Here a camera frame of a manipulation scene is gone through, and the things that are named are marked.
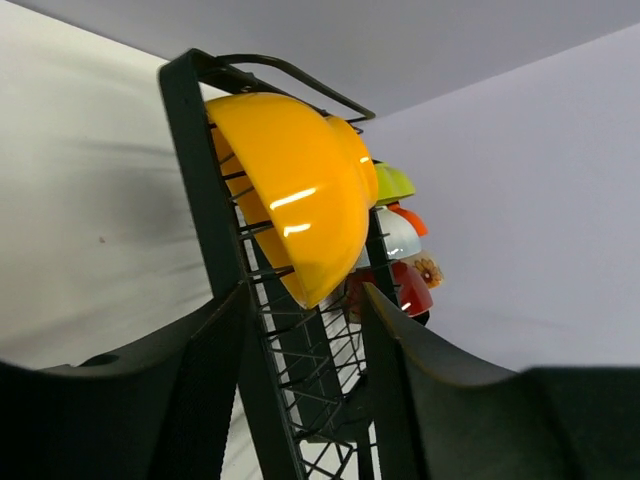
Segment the wire rack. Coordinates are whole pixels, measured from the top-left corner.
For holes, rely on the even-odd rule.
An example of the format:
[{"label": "wire rack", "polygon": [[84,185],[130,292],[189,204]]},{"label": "wire rack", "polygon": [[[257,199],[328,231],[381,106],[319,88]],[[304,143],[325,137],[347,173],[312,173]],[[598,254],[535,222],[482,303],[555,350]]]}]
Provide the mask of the wire rack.
[{"label": "wire rack", "polygon": [[[367,401],[360,328],[346,321],[338,289],[319,307],[303,310],[280,282],[293,267],[272,268],[255,236],[271,222],[247,224],[223,175],[200,84],[229,93],[286,92],[232,64],[269,65],[358,112],[373,112],[297,67],[259,55],[212,57],[191,50],[160,69],[159,82],[183,181],[214,296],[238,282],[252,287],[255,322],[245,340],[239,388],[264,478],[373,479],[375,443]],[[322,115],[328,113],[308,104]],[[355,127],[358,133],[362,130]],[[369,213],[366,248],[380,290],[397,304],[393,275],[376,210]]]}]

